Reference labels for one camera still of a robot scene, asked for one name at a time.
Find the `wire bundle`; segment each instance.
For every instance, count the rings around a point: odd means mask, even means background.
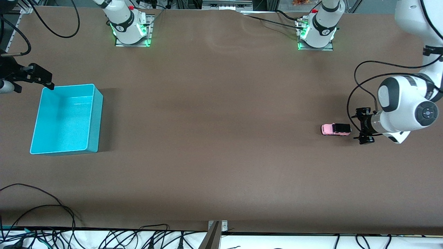
[[[73,242],[73,240],[74,240],[82,249],[87,249],[85,246],[83,246],[79,242],[79,240],[75,236],[75,230],[77,228],[76,222],[75,222],[76,215],[72,211],[71,208],[63,205],[62,202],[60,201],[60,199],[58,199],[54,195],[48,193],[47,191],[40,189],[38,187],[35,187],[35,186],[27,185],[27,184],[22,184],[22,183],[11,184],[11,185],[8,185],[4,188],[1,188],[0,192],[7,189],[7,188],[12,187],[12,186],[24,186],[24,187],[32,188],[32,189],[38,190],[40,192],[43,192],[43,193],[47,194],[48,196],[52,197],[57,202],[57,204],[46,204],[46,205],[40,205],[40,206],[33,207],[33,208],[29,209],[28,211],[24,212],[22,215],[20,215],[19,218],[16,219],[11,226],[3,226],[2,217],[0,214],[0,236],[1,236],[0,237],[0,244],[7,243],[7,242],[15,242],[14,249],[15,249],[15,246],[17,247],[17,249],[21,249],[23,241],[25,239],[31,239],[31,242],[30,242],[29,246],[27,247],[27,249],[32,249],[32,246],[34,245],[35,241],[39,241],[39,242],[45,244],[48,247],[48,249],[72,249],[71,242]],[[59,208],[62,208],[63,210],[65,210],[66,213],[69,214],[69,216],[71,218],[70,229],[56,230],[56,229],[54,229],[52,227],[48,227],[48,226],[41,226],[41,227],[39,226],[39,227],[32,227],[32,228],[23,228],[23,227],[16,226],[19,223],[19,221],[22,218],[24,218],[27,214],[29,214],[30,212],[37,210],[37,209],[42,209],[45,207],[59,207]],[[146,225],[146,226],[141,226],[139,229],[136,229],[136,230],[115,231],[115,230],[110,230],[110,229],[98,229],[98,230],[107,230],[108,234],[106,235],[104,240],[99,244],[97,249],[109,248],[109,245],[115,241],[117,241],[117,244],[113,247],[113,249],[117,249],[120,246],[125,249],[125,247],[128,246],[129,244],[131,244],[134,240],[136,240],[136,246],[134,247],[134,248],[136,248],[139,244],[138,234],[142,231],[149,231],[148,228],[158,227],[158,226],[165,226],[165,230],[156,230],[153,233],[153,235],[143,244],[141,249],[154,249],[154,246],[156,244],[158,244],[160,241],[161,241],[160,249],[164,249],[166,246],[171,244],[173,241],[176,241],[177,239],[183,240],[191,249],[194,249],[184,237],[189,234],[201,233],[198,231],[189,232],[189,233],[182,232],[182,234],[180,236],[173,238],[168,243],[164,244],[165,237],[171,233],[174,233],[174,231],[170,231],[170,227],[168,224]],[[11,234],[11,231],[23,230],[23,229],[25,230],[25,233],[15,234],[15,235]],[[64,236],[65,233],[70,233],[70,234],[68,235],[68,237],[65,237]],[[129,235],[124,237],[122,240],[119,240],[119,237],[124,235],[124,233],[129,233]]]

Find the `turquoise plastic bin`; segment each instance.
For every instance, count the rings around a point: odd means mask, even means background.
[[[43,88],[30,153],[97,152],[102,106],[103,95],[94,84]]]

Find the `power cord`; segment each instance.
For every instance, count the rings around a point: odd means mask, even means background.
[[[281,10],[275,10],[274,12],[277,12],[277,13],[282,14],[284,17],[286,17],[286,18],[289,19],[289,20],[293,20],[293,21],[296,21],[296,20],[297,20],[297,18],[290,17],[290,16],[286,15],[286,13],[283,12],[283,11],[281,11]]]
[[[429,26],[437,33],[437,35],[443,39],[443,35],[440,34],[440,32],[436,29],[434,24],[431,22],[431,19],[429,19],[429,16],[427,15],[426,6],[424,5],[424,1],[420,0],[421,9],[423,10],[424,17],[426,18],[427,22],[429,23]]]
[[[78,15],[78,10],[77,10],[77,6],[75,6],[74,0],[71,0],[72,6],[74,7],[75,10],[75,14],[77,15],[77,29],[76,31],[72,34],[72,35],[68,35],[68,36],[64,36],[64,35],[59,35],[57,33],[55,33],[46,23],[45,21],[43,21],[42,17],[40,16],[39,12],[37,11],[37,9],[35,8],[34,4],[32,3],[32,1],[29,1],[29,4],[31,5],[32,9],[35,11],[35,13],[37,14],[37,17],[40,19],[40,21],[43,23],[43,25],[49,30],[51,31],[52,34],[60,37],[60,38],[71,38],[74,37],[77,33],[78,30],[80,29],[80,16]]]
[[[190,235],[190,234],[194,234],[194,233],[203,233],[203,232],[198,232],[198,231],[197,231],[197,232],[190,232],[190,233],[183,234],[183,236]],[[170,243],[174,242],[175,240],[178,240],[178,239],[181,238],[181,237],[182,237],[182,236],[180,235],[180,236],[178,236],[178,237],[172,239],[171,241],[169,241],[168,243],[166,243],[164,246],[160,247],[160,249],[164,249],[164,248],[166,248]]]
[[[2,38],[3,38],[3,33],[4,33],[4,22],[11,26],[17,33],[20,34],[21,37],[23,37],[23,40],[25,40],[26,44],[27,44],[27,50],[25,52],[22,53],[18,53],[18,54],[2,54],[2,57],[11,57],[11,56],[23,56],[23,55],[27,55],[29,54],[29,52],[31,51],[31,43],[29,42],[29,40],[26,38],[25,34],[23,34],[22,31],[20,31],[19,28],[17,28],[14,24],[12,24],[10,21],[8,21],[6,18],[3,17],[3,15],[0,15],[0,19],[1,19],[1,23],[2,23]]]
[[[182,231],[182,236],[180,236],[180,242],[179,245],[177,246],[177,249],[184,249],[183,247],[184,234],[185,232]]]
[[[385,249],[388,249],[389,244],[391,244],[392,236],[390,234],[388,234],[388,237],[389,237],[389,239],[388,239],[388,242],[385,245]]]
[[[364,248],[364,247],[360,244],[360,242],[358,241],[358,237],[359,237],[359,236],[361,236],[361,237],[363,238],[363,240],[365,241],[365,243],[366,243],[366,245],[368,246],[368,248]],[[361,234],[357,234],[357,235],[355,235],[355,241],[357,242],[358,246],[360,246],[361,249],[371,249],[371,247],[369,246],[368,241],[366,240],[366,238],[365,238],[363,235],[361,235]]]
[[[337,239],[335,240],[334,249],[337,249],[338,241],[340,240],[340,234],[337,234]]]
[[[407,68],[407,69],[419,69],[419,68],[424,68],[427,66],[430,66],[434,63],[436,63],[437,61],[439,61],[442,58],[443,54],[441,54],[437,59],[435,59],[434,61],[422,65],[422,66],[403,66],[403,65],[397,65],[397,64],[393,64],[393,63],[388,63],[388,62],[381,62],[381,61],[373,61],[373,60],[369,60],[369,61],[363,61],[360,64],[358,64],[358,66],[355,68],[354,70],[354,81],[355,83],[358,85],[358,80],[357,80],[357,70],[358,68],[366,63],[378,63],[378,64],[383,64],[383,65],[388,65],[388,66],[395,66],[395,67],[399,67],[399,68]],[[362,89],[363,91],[369,93],[372,98],[374,99],[374,105],[375,105],[375,111],[378,111],[378,105],[377,105],[377,99],[375,98],[374,94],[372,94],[371,92],[369,92],[366,88],[363,88],[362,86],[360,86],[360,89]]]

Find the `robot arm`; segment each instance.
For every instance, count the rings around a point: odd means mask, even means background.
[[[134,8],[129,9],[124,0],[93,0],[98,4],[109,21],[114,35],[124,44],[134,44],[147,35],[146,14]]]
[[[435,102],[443,94],[436,87],[442,86],[443,60],[437,59],[443,54],[443,39],[427,21],[420,1],[426,2],[428,16],[439,31],[443,27],[443,7],[437,1],[398,0],[395,20],[404,31],[424,41],[423,65],[431,65],[420,70],[422,78],[400,75],[385,79],[378,88],[382,111],[372,115],[366,109],[357,109],[354,117],[361,122],[360,144],[373,142],[370,135],[376,133],[401,144],[411,131],[430,126],[439,116]]]
[[[334,38],[337,23],[344,12],[343,0],[323,0],[318,12],[303,17],[307,25],[300,39],[314,48],[325,47]]]

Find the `pink toy car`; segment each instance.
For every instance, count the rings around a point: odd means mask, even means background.
[[[325,136],[348,136],[351,134],[350,124],[324,124],[322,125],[322,134]]]

